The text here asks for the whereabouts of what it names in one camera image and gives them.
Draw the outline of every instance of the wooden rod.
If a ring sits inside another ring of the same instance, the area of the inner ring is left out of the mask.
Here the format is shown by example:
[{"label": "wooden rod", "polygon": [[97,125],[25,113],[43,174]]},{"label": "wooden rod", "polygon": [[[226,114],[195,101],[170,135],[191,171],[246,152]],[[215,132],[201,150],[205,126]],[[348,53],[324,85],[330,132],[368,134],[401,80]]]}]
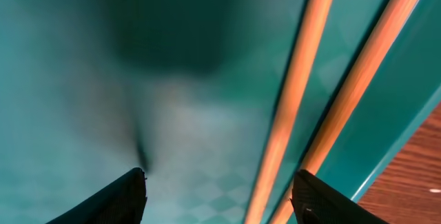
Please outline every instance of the wooden rod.
[{"label": "wooden rod", "polygon": [[[303,169],[317,173],[417,2],[389,1],[309,148],[302,162]],[[280,200],[271,224],[286,223],[292,215],[292,184]]]},{"label": "wooden rod", "polygon": [[332,0],[309,0],[292,54],[245,224],[262,219],[288,145]]}]

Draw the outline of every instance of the wooden dowel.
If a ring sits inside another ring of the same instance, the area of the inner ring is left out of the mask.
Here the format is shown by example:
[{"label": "wooden dowel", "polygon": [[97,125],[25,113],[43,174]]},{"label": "wooden dowel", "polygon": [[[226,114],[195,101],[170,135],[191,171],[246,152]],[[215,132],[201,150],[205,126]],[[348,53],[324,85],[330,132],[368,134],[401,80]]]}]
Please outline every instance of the wooden dowel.
[{"label": "wooden dowel", "polygon": [[[417,2],[389,1],[308,150],[302,162],[303,169],[317,173]],[[285,192],[271,224],[286,223],[292,215],[291,189]]]},{"label": "wooden dowel", "polygon": [[331,3],[332,0],[309,0],[308,2],[245,224],[257,224],[262,219],[278,168],[288,145]]}]

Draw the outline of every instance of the wood grain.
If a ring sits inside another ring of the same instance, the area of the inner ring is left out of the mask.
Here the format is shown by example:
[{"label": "wood grain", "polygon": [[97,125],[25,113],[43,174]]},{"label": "wood grain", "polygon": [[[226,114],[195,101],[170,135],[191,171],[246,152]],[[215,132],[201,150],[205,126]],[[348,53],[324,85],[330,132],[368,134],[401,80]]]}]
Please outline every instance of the wood grain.
[{"label": "wood grain", "polygon": [[[389,1],[308,149],[303,169],[317,173],[417,2]],[[288,221],[294,211],[290,198],[291,187],[280,200],[270,223]]]},{"label": "wood grain", "polygon": [[390,223],[441,223],[441,105],[432,112],[360,205]]},{"label": "wood grain", "polygon": [[262,219],[291,136],[331,3],[332,0],[308,1],[245,218],[246,224],[257,224]]}]

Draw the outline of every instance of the orange rod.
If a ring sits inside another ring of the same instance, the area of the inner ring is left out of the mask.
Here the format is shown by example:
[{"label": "orange rod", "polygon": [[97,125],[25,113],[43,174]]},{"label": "orange rod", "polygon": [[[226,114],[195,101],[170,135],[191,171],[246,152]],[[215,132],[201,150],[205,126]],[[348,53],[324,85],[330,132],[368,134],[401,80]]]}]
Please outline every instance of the orange rod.
[{"label": "orange rod", "polygon": [[[308,150],[302,162],[303,169],[312,174],[317,173],[417,2],[418,0],[389,1]],[[286,223],[289,220],[294,211],[291,197],[290,186],[280,201],[271,224]]]},{"label": "orange rod", "polygon": [[332,0],[309,0],[308,2],[245,224],[257,224],[262,219],[288,145],[331,3]]}]

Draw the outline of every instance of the teal surface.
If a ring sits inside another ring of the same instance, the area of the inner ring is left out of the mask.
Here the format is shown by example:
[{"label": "teal surface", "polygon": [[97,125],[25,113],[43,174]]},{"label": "teal surface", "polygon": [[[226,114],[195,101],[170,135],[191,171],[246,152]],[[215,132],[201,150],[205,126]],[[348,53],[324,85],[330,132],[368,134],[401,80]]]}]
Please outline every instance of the teal surface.
[{"label": "teal surface", "polygon": [[441,0],[420,0],[318,177],[358,201],[441,99]]}]

